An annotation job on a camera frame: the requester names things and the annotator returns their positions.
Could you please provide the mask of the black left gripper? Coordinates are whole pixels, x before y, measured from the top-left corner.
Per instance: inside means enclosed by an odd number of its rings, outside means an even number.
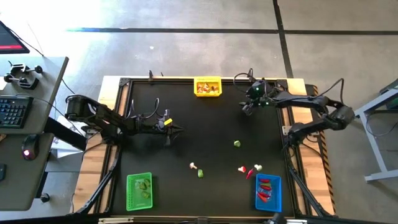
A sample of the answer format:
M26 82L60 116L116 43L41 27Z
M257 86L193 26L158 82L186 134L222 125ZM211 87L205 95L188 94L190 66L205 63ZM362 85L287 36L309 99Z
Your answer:
M174 124L171 118L170 110L165 110L165 118L158 118L154 124L146 124L143 121L137 122L137 132L146 134L164 134L166 135L166 146L171 146L177 136L184 132L184 129Z

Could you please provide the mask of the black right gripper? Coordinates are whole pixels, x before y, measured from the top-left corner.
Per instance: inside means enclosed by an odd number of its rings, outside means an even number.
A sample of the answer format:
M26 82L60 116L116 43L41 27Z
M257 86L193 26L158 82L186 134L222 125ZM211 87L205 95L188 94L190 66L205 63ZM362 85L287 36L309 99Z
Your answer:
M241 103L242 111L245 115L252 114L252 107L268 105L276 94L276 89L271 86L265 78L257 79L251 87L246 91L249 101Z

